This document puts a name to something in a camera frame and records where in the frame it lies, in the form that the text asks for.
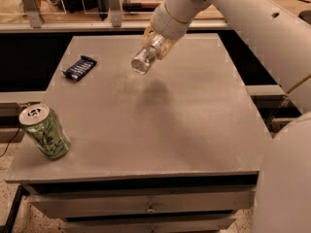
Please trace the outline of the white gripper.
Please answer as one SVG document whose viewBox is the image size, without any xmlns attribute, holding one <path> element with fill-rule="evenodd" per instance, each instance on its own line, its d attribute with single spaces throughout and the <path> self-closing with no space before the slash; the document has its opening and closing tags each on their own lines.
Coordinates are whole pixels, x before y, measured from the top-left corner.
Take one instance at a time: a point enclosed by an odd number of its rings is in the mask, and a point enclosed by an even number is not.
<svg viewBox="0 0 311 233">
<path fill-rule="evenodd" d="M 176 40 L 182 38 L 190 26 L 191 18 L 181 17 L 179 13 L 170 12 L 164 2 L 154 11 L 151 22 L 146 27 L 141 39 L 143 47 L 151 45 L 157 34 L 161 35 L 157 51 L 159 60 L 162 60 L 175 46 Z"/>
</svg>

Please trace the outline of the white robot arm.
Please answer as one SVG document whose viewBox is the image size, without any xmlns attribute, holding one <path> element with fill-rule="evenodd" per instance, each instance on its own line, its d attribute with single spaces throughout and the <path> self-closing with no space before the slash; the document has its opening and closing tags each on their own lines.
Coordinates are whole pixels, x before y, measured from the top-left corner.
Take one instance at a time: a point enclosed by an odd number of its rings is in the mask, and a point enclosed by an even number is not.
<svg viewBox="0 0 311 233">
<path fill-rule="evenodd" d="M 164 0 L 145 33 L 182 38 L 215 6 L 301 112 L 265 152 L 253 233 L 311 233 L 311 26 L 272 0 Z"/>
</svg>

